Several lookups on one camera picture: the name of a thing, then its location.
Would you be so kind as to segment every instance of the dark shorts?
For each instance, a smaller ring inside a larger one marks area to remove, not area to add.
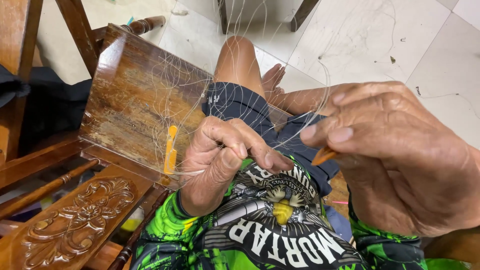
[[[325,116],[307,113],[288,118],[285,127],[277,132],[270,121],[268,104],[265,99],[248,88],[233,83],[218,82],[211,84],[208,89],[207,102],[202,104],[205,115],[213,115],[222,120],[240,118],[252,127],[265,142],[275,147],[281,142],[293,137],[308,120],[314,118],[310,124],[315,124]],[[312,160],[318,149],[305,146],[300,141],[300,136],[275,148],[284,155],[291,155],[300,163],[318,185],[320,197],[332,191],[328,181],[339,171],[338,165],[333,160],[328,160],[319,166],[312,166]]]

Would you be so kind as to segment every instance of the tan skin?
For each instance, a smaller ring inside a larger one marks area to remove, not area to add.
[[[264,93],[253,46],[239,37],[224,45],[215,80],[271,98]],[[323,96],[313,94],[306,92],[311,97],[305,100]],[[291,103],[302,112],[309,105]],[[418,236],[480,225],[480,152],[429,113],[404,84],[340,85],[327,108],[331,116],[300,137],[308,146],[328,144],[341,153],[336,160],[360,220]],[[220,143],[225,147],[218,148]],[[242,120],[205,118],[185,154],[185,171],[205,170],[180,178],[186,184],[180,195],[185,210],[193,216],[214,211],[247,155],[271,173],[293,166]]]

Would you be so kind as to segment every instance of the printed graphic shirt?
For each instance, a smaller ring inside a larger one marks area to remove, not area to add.
[[[315,182],[294,163],[272,175],[245,160],[221,205],[204,217],[188,215],[181,190],[173,193],[142,232],[131,269],[427,269],[417,237],[368,227],[352,211],[358,251],[342,240]]]

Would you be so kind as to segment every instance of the white tile floor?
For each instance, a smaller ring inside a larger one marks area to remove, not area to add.
[[[227,0],[229,35],[252,40],[262,73],[276,63],[286,65],[280,86],[288,92],[392,79],[410,89],[418,86],[422,103],[480,148],[478,0],[321,0],[292,33],[287,22],[301,2]],[[143,38],[209,72],[226,39],[218,25],[216,0],[83,0],[83,4],[93,28],[108,22],[125,24],[132,16],[164,15],[167,24]],[[50,66],[67,83],[89,78],[55,0],[44,0],[38,39]]]

